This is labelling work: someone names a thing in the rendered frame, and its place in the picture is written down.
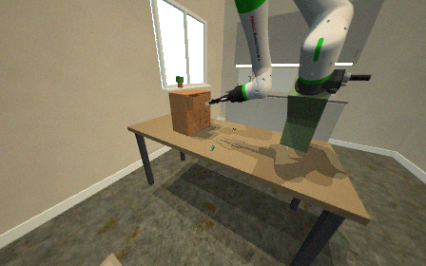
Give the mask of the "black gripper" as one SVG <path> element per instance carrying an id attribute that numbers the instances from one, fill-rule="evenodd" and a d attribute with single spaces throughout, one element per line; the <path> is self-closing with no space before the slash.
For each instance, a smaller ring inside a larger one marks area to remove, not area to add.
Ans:
<path id="1" fill-rule="evenodd" d="M 224 95 L 219 99 L 215 99 L 215 100 L 212 99 L 212 101 L 205 102 L 205 105 L 213 105 L 219 102 L 227 102 L 227 101 L 230 101 L 231 103 L 237 102 L 234 97 L 234 89 L 230 90 L 227 95 Z"/>

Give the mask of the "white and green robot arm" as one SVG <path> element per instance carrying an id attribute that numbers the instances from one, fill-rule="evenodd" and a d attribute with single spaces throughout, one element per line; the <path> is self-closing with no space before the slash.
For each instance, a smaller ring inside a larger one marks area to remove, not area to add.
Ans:
<path id="1" fill-rule="evenodd" d="M 299 78 L 295 89 L 313 96 L 336 94 L 348 81 L 369 81 L 372 75 L 351 75 L 335 69 L 354 9 L 348 0 L 293 0 L 309 32 L 300 47 Z M 234 88 L 240 103 L 263 99 L 272 90 L 272 63 L 268 44 L 268 0 L 235 0 L 249 47 L 252 81 Z"/>

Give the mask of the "orange chest of drawers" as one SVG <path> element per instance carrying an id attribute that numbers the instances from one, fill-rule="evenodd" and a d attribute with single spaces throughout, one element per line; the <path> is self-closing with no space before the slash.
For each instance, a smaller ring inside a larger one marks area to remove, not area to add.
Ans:
<path id="1" fill-rule="evenodd" d="M 187 125 L 189 124 L 187 122 L 188 109 L 186 109 L 185 96 L 200 94 L 205 92 L 210 92 L 210 101 L 211 101 L 211 91 L 194 89 L 194 90 L 186 90 L 186 91 L 168 92 L 173 131 L 189 136 L 188 125 Z"/>

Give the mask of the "brown wooden drawer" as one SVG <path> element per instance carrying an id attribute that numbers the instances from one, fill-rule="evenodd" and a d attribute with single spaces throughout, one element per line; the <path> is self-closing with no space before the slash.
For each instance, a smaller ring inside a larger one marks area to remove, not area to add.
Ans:
<path id="1" fill-rule="evenodd" d="M 186 95 L 186 109 L 188 110 L 198 110 L 205 108 L 205 102 L 206 102 L 206 95 L 202 94 L 193 94 L 193 95 Z"/>
<path id="2" fill-rule="evenodd" d="M 206 95 L 206 101 L 210 101 L 210 92 L 200 93 L 202 95 Z"/>
<path id="3" fill-rule="evenodd" d="M 192 121 L 200 119 L 200 109 L 192 111 L 192 110 L 186 110 L 187 111 L 187 122 L 190 123 Z"/>
<path id="4" fill-rule="evenodd" d="M 188 123 L 188 135 L 200 130 L 200 120 Z"/>
<path id="5" fill-rule="evenodd" d="M 201 129 L 210 125 L 210 115 L 204 118 L 201 118 Z"/>
<path id="6" fill-rule="evenodd" d="M 210 105 L 207 105 L 205 108 L 200 109 L 201 118 L 207 115 L 210 115 Z"/>

